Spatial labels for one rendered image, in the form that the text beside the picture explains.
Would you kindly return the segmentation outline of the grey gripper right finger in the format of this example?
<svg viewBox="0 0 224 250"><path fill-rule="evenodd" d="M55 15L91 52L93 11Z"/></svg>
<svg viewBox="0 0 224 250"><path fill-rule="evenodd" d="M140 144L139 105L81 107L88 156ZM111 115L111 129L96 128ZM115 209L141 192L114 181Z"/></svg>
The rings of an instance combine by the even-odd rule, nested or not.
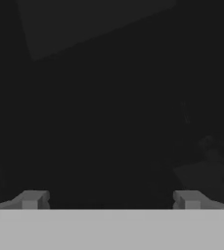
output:
<svg viewBox="0 0 224 250"><path fill-rule="evenodd" d="M198 190L175 190L173 200L174 209L224 210L224 203L211 200Z"/></svg>

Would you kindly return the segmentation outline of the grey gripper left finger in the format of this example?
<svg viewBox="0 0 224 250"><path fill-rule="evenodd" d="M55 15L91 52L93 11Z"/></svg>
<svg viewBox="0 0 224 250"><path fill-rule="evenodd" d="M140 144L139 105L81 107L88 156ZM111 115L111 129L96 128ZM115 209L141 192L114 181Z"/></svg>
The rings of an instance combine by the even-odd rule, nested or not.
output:
<svg viewBox="0 0 224 250"><path fill-rule="evenodd" d="M48 190L25 190L14 199L0 203L0 209L49 209L49 200Z"/></svg>

